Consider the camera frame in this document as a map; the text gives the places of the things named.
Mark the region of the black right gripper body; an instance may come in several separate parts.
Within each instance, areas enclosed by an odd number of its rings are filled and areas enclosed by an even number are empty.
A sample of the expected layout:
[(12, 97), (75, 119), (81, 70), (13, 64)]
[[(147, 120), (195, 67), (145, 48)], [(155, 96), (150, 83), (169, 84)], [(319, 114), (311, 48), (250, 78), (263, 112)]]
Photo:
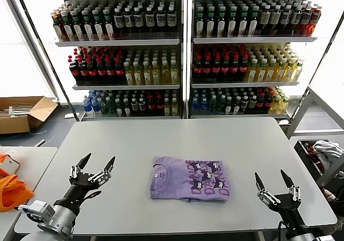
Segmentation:
[(282, 222), (286, 226), (286, 237), (297, 237), (306, 234), (306, 225), (298, 211), (301, 202), (293, 199), (293, 195), (275, 195), (280, 203), (269, 205), (268, 208), (280, 214)]

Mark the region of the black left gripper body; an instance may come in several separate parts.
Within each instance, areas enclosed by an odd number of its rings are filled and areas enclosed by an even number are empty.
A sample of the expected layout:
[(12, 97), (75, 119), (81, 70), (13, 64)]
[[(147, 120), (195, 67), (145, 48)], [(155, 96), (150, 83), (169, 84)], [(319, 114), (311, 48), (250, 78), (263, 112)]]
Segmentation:
[(56, 200), (54, 205), (60, 205), (78, 215), (80, 213), (80, 206), (85, 200), (92, 199), (101, 194), (101, 191), (98, 189), (103, 184), (88, 182), (88, 178), (93, 175), (80, 173), (77, 180), (70, 182), (71, 186), (64, 197)]

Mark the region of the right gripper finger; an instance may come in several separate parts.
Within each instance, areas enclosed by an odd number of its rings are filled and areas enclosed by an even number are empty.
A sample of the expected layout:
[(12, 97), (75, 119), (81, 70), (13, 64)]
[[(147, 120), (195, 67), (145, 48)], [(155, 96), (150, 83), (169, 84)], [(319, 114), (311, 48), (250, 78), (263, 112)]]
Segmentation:
[(289, 194), (292, 195), (292, 200), (294, 202), (301, 202), (300, 186), (295, 185), (291, 177), (289, 177), (284, 170), (281, 169), (280, 172)]
[(255, 172), (256, 187), (258, 189), (257, 196), (265, 205), (278, 205), (279, 199), (276, 198), (270, 191), (266, 190), (262, 180), (257, 172)]

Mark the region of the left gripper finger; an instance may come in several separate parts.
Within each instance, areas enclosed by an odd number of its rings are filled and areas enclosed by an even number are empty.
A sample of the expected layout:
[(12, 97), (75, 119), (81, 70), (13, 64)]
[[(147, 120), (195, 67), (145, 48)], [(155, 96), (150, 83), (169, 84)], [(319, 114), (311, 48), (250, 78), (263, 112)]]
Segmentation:
[(102, 171), (88, 178), (88, 182), (105, 184), (111, 178), (111, 171), (113, 170), (115, 159), (116, 157), (113, 156)]
[(85, 157), (83, 157), (76, 165), (72, 165), (70, 168), (69, 173), (69, 181), (72, 182), (74, 180), (77, 180), (78, 175), (82, 173), (82, 170), (88, 163), (89, 159), (91, 157), (91, 153), (88, 153)]

